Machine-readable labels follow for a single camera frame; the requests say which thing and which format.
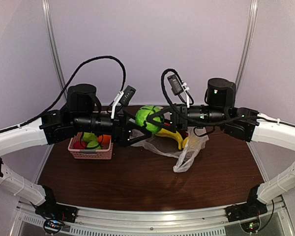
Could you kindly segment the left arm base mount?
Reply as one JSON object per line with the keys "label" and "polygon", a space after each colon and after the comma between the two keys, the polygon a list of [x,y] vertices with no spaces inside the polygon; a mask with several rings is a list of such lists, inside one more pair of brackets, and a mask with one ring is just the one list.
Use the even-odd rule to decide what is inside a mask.
{"label": "left arm base mount", "polygon": [[56,204],[54,207],[35,206],[35,213],[44,219],[43,230],[49,235],[55,235],[69,227],[68,223],[75,223],[78,209],[73,206]]}

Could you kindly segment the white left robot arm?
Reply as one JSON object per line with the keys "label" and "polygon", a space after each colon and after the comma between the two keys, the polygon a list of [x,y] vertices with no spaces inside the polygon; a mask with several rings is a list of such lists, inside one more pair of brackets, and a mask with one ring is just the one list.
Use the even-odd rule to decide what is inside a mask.
{"label": "white left robot arm", "polygon": [[0,186],[12,195],[28,200],[50,218],[61,213],[52,189],[37,185],[13,170],[30,160],[21,157],[27,149],[49,146],[76,136],[79,132],[110,135],[113,143],[127,147],[151,136],[151,132],[128,120],[125,113],[102,111],[96,87],[78,84],[68,89],[66,104],[59,110],[45,111],[26,124],[0,131]]}

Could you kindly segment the clear plastic bag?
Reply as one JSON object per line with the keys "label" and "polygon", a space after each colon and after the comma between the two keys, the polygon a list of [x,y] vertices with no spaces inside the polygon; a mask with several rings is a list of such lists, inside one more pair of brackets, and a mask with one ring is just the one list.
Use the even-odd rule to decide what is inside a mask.
{"label": "clear plastic bag", "polygon": [[152,137],[133,144],[133,147],[141,147],[165,157],[176,158],[176,164],[173,166],[175,173],[186,172],[192,166],[196,156],[206,146],[209,140],[206,130],[204,128],[198,129],[194,132],[193,127],[187,128],[188,141],[182,150],[178,149],[177,142],[174,139],[166,137]]}

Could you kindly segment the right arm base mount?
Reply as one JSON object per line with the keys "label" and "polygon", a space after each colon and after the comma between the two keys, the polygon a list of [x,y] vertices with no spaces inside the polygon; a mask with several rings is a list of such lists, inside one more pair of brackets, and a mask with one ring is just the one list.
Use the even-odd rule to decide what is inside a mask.
{"label": "right arm base mount", "polygon": [[248,234],[257,233],[261,229],[262,214],[267,213],[264,204],[233,204],[225,208],[228,222],[239,221],[241,229]]}

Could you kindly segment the yellow banana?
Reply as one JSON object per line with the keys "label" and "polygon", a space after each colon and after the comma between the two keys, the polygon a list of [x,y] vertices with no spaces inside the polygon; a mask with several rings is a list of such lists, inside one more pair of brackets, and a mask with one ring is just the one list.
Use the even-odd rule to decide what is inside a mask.
{"label": "yellow banana", "polygon": [[177,145],[178,145],[178,149],[179,150],[182,150],[185,145],[186,145],[186,142],[188,141],[188,137],[183,137],[181,135],[181,133],[184,132],[184,131],[176,131],[176,133],[173,133],[173,132],[170,132],[166,129],[161,129],[157,134],[156,136],[158,137],[166,137],[166,138],[171,138],[171,139],[174,139],[176,142],[177,142]]}

